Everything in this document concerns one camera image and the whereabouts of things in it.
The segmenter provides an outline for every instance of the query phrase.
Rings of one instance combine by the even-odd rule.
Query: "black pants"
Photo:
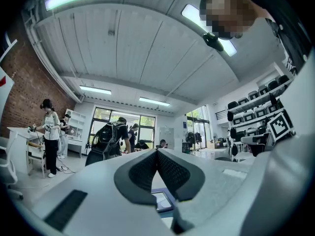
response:
[[[56,174],[56,157],[58,150],[58,140],[45,139],[45,151],[46,151],[46,167],[50,170],[50,173]]]

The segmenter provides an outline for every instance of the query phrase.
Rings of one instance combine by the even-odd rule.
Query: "brick wall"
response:
[[[3,110],[0,135],[9,137],[7,127],[39,125],[44,111],[39,105],[51,99],[59,117],[67,108],[74,109],[75,101],[50,76],[38,59],[19,16],[7,31],[11,42],[17,43],[5,56],[0,66],[13,79],[14,85]]]

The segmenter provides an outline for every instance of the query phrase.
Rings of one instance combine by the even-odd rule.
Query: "railing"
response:
[[[226,118],[226,110],[222,110],[216,113],[217,120]]]

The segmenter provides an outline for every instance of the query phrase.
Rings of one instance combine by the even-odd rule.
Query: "white shelf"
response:
[[[270,93],[272,93],[275,97],[280,96],[284,92],[284,86],[289,85],[291,82],[292,82],[292,80],[289,80],[289,81],[285,82],[284,84],[280,85],[279,87],[271,90],[270,92],[263,94],[262,96],[254,99],[254,100],[251,100],[249,102],[246,102],[240,106],[237,106],[237,107],[232,108],[232,109],[228,109],[228,111],[230,111],[233,114],[239,114],[241,112],[245,112],[249,109],[263,105],[266,102],[270,101],[270,96],[269,96]]]
[[[282,112],[283,110],[284,110],[284,108],[281,108],[281,109],[278,109],[278,110],[272,112],[271,114],[267,114],[267,115],[262,116],[262,117],[259,117],[259,118],[255,118],[255,119],[252,119],[252,120],[249,120],[249,121],[245,121],[245,122],[242,122],[242,123],[240,123],[240,124],[232,125],[231,127],[232,127],[232,128],[238,128],[238,127],[243,127],[243,126],[251,125],[251,124],[260,122],[260,121],[262,121],[262,120],[265,120],[267,117],[271,117],[271,116],[273,116],[274,114],[278,114],[278,113]]]

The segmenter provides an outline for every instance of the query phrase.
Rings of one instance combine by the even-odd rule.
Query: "white ceiling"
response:
[[[232,40],[232,57],[206,46],[203,30],[181,15],[186,4],[198,7],[199,1],[79,0],[53,16],[40,3],[35,29],[54,69],[77,95],[136,106],[142,96],[171,103],[164,111],[176,113],[284,59],[264,20]],[[79,85],[112,95],[82,92]]]

